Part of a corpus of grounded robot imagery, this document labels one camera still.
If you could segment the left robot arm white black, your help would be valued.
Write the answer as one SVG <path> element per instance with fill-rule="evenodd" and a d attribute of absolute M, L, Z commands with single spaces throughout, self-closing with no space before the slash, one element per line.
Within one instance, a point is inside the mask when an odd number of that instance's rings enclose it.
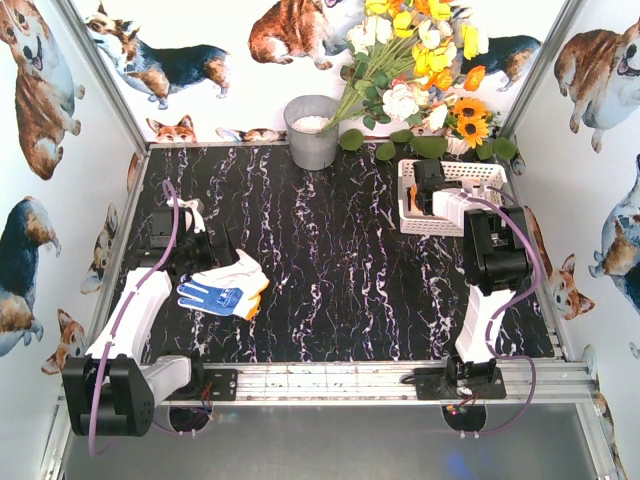
<path fill-rule="evenodd" d="M 206 368 L 196 351 L 168 350 L 147 366 L 141 358 L 156 316 L 179 281 L 236 258 L 225 226 L 207 231 L 194 203 L 153 212 L 149 243 L 130 259 L 125 287 L 103 331 L 62 369 L 74 434 L 90 440 L 140 437 L 165 400 L 194 399 L 206 388 L 234 398 L 232 374 Z"/>

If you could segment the blue dotted glove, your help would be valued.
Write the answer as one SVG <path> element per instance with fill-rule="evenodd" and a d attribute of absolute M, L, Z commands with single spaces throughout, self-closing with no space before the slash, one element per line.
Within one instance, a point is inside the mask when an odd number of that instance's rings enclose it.
<path fill-rule="evenodd" d="M 220 317 L 236 316 L 251 321 L 257 314 L 261 296 L 251 297 L 237 287 L 218 288 L 197 282 L 187 282 L 177 287 L 180 307 Z"/>

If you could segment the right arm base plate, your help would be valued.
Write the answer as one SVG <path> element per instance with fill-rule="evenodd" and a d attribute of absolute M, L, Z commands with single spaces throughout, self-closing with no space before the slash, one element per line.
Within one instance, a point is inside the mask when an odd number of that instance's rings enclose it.
<path fill-rule="evenodd" d="M 502 400 L 507 396 L 499 370 L 492 377 L 450 379 L 444 368 L 418 368 L 413 376 L 419 400 L 464 400 L 472 396 L 480 400 Z"/>

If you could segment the yellow coated glove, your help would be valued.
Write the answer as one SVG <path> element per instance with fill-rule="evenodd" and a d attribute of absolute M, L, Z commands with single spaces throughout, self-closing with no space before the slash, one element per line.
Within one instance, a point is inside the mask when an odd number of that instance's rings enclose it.
<path fill-rule="evenodd" d="M 416 204 L 417 186 L 413 185 L 408 189 L 408 210 L 416 211 L 418 209 Z"/>

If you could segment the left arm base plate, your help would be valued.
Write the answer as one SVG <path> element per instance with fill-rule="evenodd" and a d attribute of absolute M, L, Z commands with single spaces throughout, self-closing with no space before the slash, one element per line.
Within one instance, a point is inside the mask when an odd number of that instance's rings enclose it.
<path fill-rule="evenodd" d="M 230 402 L 236 399 L 238 386 L 237 369 L 205 368 L 192 374 L 190 382 L 168 399 L 171 401 L 222 401 Z"/>

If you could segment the white glove orange cuff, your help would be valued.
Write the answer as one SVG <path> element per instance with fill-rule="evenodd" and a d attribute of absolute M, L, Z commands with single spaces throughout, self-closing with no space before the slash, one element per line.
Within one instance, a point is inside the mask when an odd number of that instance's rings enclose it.
<path fill-rule="evenodd" d="M 232 265 L 194 274 L 191 283 L 220 289 L 239 288 L 253 298 L 269 286 L 269 279 L 260 264 L 241 249 L 235 250 L 238 260 Z"/>

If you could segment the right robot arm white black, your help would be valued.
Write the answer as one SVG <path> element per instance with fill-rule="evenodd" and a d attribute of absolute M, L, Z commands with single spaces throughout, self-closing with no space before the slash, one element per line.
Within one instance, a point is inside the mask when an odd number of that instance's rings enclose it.
<path fill-rule="evenodd" d="M 463 240 L 463 271 L 470 290 L 455 341 L 459 377 L 492 367 L 506 310 L 535 291 L 531 286 L 517 293 L 531 275 L 541 272 L 523 209 L 506 205 L 501 196 L 505 185 L 499 165 L 404 159 L 398 166 L 400 230 Z"/>

